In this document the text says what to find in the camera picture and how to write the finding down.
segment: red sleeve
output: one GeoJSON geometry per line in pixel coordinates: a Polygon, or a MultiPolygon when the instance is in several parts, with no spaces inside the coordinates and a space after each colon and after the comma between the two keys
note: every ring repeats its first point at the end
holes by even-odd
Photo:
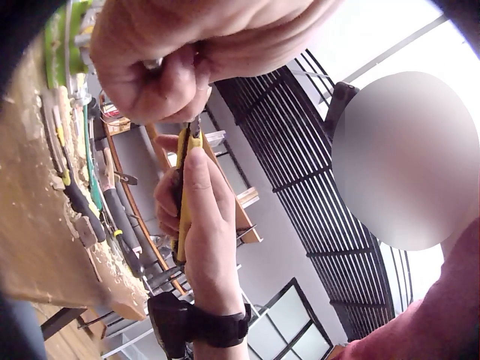
{"type": "Polygon", "coordinates": [[[479,324],[479,221],[464,231],[423,300],[361,340],[335,360],[457,359],[479,324]]]}

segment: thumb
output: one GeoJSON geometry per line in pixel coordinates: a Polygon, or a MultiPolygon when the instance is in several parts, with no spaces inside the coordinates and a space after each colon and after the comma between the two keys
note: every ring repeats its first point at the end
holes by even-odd
{"type": "Polygon", "coordinates": [[[210,180],[205,151],[194,147],[185,158],[183,187],[187,195],[192,224],[213,227],[222,219],[210,180]]]}

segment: black strap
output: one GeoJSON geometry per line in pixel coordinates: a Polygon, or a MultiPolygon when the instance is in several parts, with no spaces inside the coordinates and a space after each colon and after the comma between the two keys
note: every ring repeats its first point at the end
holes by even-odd
{"type": "Polygon", "coordinates": [[[229,348],[242,343],[252,317],[250,304],[245,314],[216,316],[191,305],[188,309],[187,342],[200,340],[214,348],[229,348]]]}

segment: wrist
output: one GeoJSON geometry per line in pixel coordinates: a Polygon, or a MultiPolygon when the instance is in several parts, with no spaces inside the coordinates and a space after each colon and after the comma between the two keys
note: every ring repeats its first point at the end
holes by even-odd
{"type": "Polygon", "coordinates": [[[218,316],[245,313],[245,305],[238,284],[214,288],[193,289],[195,306],[203,311],[218,316]]]}

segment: yellow utility knife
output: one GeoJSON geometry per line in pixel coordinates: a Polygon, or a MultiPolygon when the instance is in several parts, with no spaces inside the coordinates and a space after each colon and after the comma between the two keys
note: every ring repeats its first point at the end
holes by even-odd
{"type": "Polygon", "coordinates": [[[178,214],[180,218],[179,238],[172,238],[173,260],[177,265],[185,264],[185,238],[188,230],[192,226],[190,211],[188,209],[187,195],[183,191],[183,164],[188,152],[194,147],[203,147],[202,131],[200,130],[200,116],[187,123],[185,129],[179,134],[177,149],[177,169],[179,172],[179,182],[174,189],[173,197],[175,199],[178,214]]]}

